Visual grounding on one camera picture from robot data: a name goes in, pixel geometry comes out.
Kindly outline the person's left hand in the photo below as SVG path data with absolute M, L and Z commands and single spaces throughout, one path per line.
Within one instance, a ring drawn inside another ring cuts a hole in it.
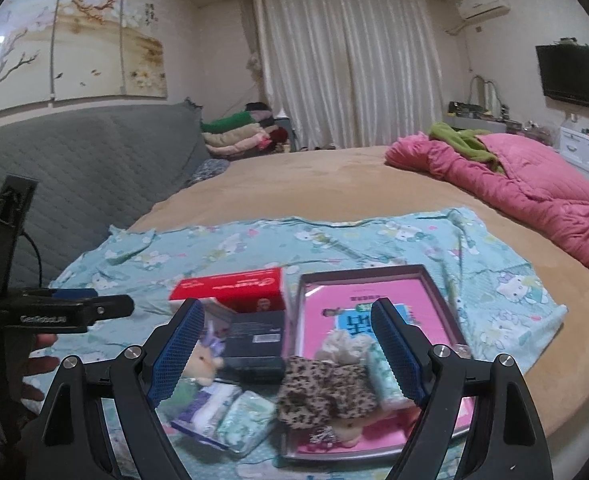
M 36 402 L 45 400 L 45 393 L 26 382 L 24 378 L 49 374 L 57 369 L 60 364 L 58 356 L 33 356 L 34 352 L 52 348 L 57 341 L 58 336 L 56 334 L 39 334 L 35 336 L 33 348 L 20 366 L 22 400 Z

